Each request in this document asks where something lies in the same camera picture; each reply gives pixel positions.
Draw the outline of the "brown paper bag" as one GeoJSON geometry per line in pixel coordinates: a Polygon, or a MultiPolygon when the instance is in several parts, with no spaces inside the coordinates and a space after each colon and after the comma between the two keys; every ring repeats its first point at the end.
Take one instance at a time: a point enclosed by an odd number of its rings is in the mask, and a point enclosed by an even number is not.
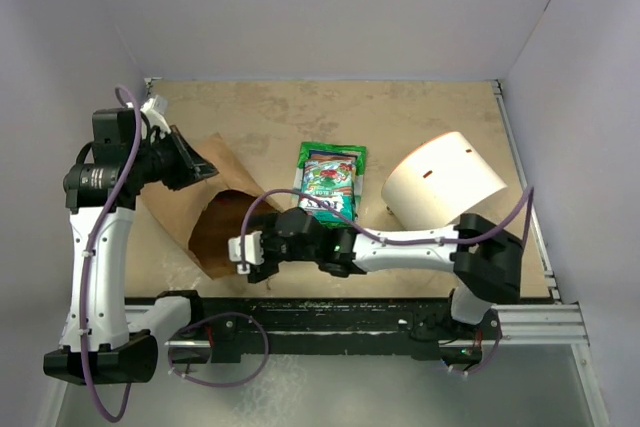
{"type": "Polygon", "coordinates": [[[216,176],[178,191],[149,184],[142,201],[204,274],[230,276],[236,267],[228,258],[228,240],[240,235],[246,211],[263,189],[220,135],[209,136],[195,150],[218,169],[216,176]]]}

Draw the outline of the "teal Fox's candy bag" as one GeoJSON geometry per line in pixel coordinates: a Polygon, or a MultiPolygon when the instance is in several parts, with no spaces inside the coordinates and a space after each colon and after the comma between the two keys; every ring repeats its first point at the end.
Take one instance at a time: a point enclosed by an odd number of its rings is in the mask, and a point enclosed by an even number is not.
{"type": "Polygon", "coordinates": [[[301,191],[354,221],[355,178],[353,158],[310,159],[304,164],[301,191]]]}

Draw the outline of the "blue Burts chilli crisps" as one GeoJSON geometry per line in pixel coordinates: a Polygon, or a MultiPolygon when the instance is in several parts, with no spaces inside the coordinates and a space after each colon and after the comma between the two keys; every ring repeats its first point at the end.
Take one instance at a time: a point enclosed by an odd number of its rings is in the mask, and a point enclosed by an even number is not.
{"type": "Polygon", "coordinates": [[[312,152],[304,162],[302,190],[314,197],[353,197],[356,173],[356,155],[312,152]]]}

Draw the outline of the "green Chuba cassava chips bag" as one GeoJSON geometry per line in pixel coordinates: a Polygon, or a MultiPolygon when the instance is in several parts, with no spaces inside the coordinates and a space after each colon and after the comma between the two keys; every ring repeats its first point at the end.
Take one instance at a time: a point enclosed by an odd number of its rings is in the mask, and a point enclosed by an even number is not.
{"type": "Polygon", "coordinates": [[[359,207],[362,191],[363,191],[364,173],[366,170],[366,161],[367,161],[367,148],[362,145],[339,145],[339,144],[328,144],[328,143],[315,142],[315,141],[302,142],[300,146],[296,174],[295,174],[294,183],[293,183],[293,188],[297,191],[302,192],[301,184],[302,184],[304,162],[310,158],[312,152],[344,153],[344,154],[353,154],[357,156],[357,173],[356,173],[355,189],[354,189],[355,202],[356,202],[356,218],[355,218],[356,220],[357,209],[359,207]]]}

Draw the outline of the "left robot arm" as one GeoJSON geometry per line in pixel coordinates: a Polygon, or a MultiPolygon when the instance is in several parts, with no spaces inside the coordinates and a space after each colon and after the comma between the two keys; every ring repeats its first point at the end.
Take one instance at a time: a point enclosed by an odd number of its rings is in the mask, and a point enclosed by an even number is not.
{"type": "Polygon", "coordinates": [[[202,334],[203,303],[193,290],[163,292],[133,323],[125,312],[126,251],[143,187],[171,190],[216,175],[169,125],[164,110],[145,103],[98,110],[93,139],[80,151],[63,188],[74,240],[72,300],[56,350],[45,354],[46,375],[83,385],[146,383],[159,348],[176,332],[202,334]]]}

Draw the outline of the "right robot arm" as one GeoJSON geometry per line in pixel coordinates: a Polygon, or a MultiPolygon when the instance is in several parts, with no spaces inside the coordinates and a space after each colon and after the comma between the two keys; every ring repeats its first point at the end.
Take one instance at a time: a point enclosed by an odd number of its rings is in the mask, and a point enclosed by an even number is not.
{"type": "Polygon", "coordinates": [[[300,208],[259,219],[259,230],[228,242],[231,262],[251,283],[277,273],[282,262],[313,262],[340,278],[390,269],[451,273],[459,285],[444,323],[456,338],[476,331],[492,305],[520,298],[522,240],[477,214],[422,231],[332,227],[300,208]]]}

